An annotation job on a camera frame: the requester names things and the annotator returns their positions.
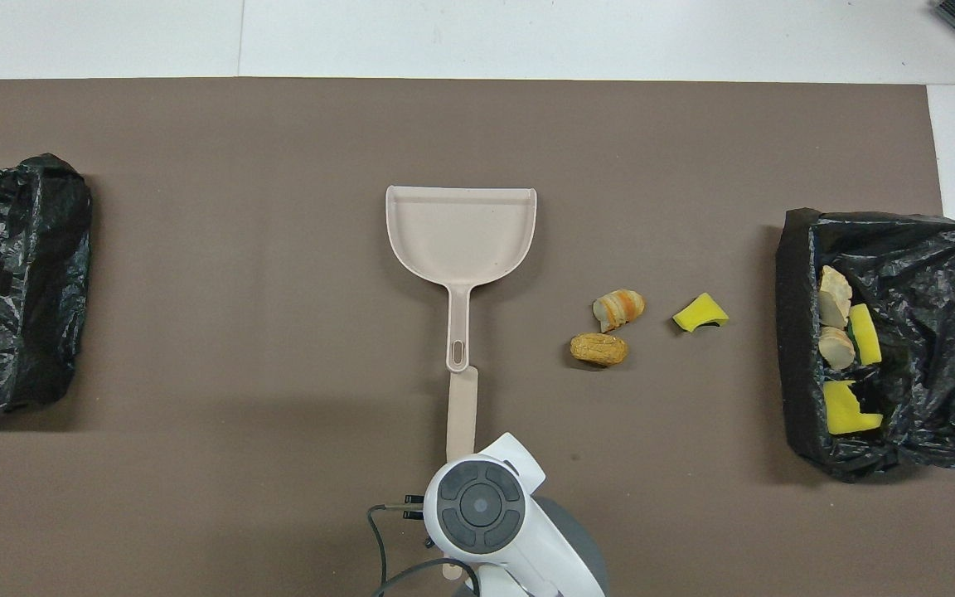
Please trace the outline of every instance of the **brown table surface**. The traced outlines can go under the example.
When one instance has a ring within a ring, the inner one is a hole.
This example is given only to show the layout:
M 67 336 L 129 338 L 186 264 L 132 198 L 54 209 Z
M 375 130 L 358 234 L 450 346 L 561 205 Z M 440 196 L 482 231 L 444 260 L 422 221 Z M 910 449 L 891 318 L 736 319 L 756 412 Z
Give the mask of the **brown table surface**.
M 48 151 L 95 192 L 90 314 L 70 395 L 0 420 L 0 595 L 374 589 L 364 511 L 424 491 L 448 389 L 390 184 L 537 189 L 473 296 L 477 441 L 526 443 L 611 594 L 955 594 L 955 471 L 805 464 L 774 349 L 786 209 L 940 212 L 923 87 L 0 80 L 0 167 Z M 592 371 L 567 343 L 618 287 L 647 313 Z M 682 335 L 704 291 L 731 322 Z M 433 555 L 383 521 L 390 570 Z

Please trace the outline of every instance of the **white robotic arm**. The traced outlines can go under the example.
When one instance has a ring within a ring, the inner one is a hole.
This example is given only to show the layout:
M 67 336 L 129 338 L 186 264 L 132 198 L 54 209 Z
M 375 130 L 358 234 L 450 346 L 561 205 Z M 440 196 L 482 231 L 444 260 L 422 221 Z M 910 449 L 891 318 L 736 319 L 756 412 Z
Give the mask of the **white robotic arm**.
M 531 496 L 543 481 L 526 447 L 504 434 L 437 471 L 422 502 L 425 528 L 447 556 L 477 567 L 482 596 L 606 597 L 605 565 L 590 537 L 553 502 Z M 564 529 L 584 543 L 587 560 Z

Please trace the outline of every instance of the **dustpan handle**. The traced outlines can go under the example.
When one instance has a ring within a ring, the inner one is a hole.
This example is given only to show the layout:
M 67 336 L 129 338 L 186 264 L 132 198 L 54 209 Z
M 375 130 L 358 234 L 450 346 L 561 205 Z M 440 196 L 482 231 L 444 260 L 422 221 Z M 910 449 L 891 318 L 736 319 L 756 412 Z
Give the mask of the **dustpan handle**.
M 470 364 L 470 288 L 448 286 L 448 371 L 466 371 Z

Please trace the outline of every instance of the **black plastic bag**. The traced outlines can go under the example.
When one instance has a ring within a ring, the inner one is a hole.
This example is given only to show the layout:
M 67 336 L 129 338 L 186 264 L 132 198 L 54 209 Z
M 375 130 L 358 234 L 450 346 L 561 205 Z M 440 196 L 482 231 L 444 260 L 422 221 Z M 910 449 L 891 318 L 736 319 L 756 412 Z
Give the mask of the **black plastic bag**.
M 817 288 L 838 269 L 865 303 L 883 361 L 826 366 Z M 955 221 L 936 216 L 788 211 L 776 256 L 780 381 L 788 444 L 853 483 L 901 460 L 955 468 Z M 830 435 L 822 385 L 854 379 L 861 412 L 879 430 Z
M 0 412 L 65 395 L 80 351 L 90 189 L 56 156 L 0 170 Z

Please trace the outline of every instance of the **yellow sponge piece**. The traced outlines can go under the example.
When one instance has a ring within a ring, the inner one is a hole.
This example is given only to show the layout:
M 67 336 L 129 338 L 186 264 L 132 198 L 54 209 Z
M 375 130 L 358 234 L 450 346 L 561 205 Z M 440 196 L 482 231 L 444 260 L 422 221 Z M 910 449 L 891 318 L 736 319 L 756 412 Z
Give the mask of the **yellow sponge piece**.
M 852 385 L 853 381 L 823 382 L 823 403 L 827 406 L 829 434 L 853 434 L 856 431 L 875 430 L 883 424 L 883 415 L 860 412 L 860 403 L 850 390 Z
M 675 314 L 673 321 L 677 322 L 677 325 L 685 332 L 694 332 L 700 325 L 711 323 L 724 325 L 728 321 L 728 314 L 720 308 L 720 305 L 717 305 L 712 296 L 704 292 L 698 295 L 691 305 L 687 305 Z
M 850 332 L 853 332 L 853 339 L 857 341 L 860 364 L 882 362 L 883 352 L 879 348 L 879 335 L 875 333 L 875 324 L 872 323 L 872 314 L 868 310 L 868 305 L 850 307 Z

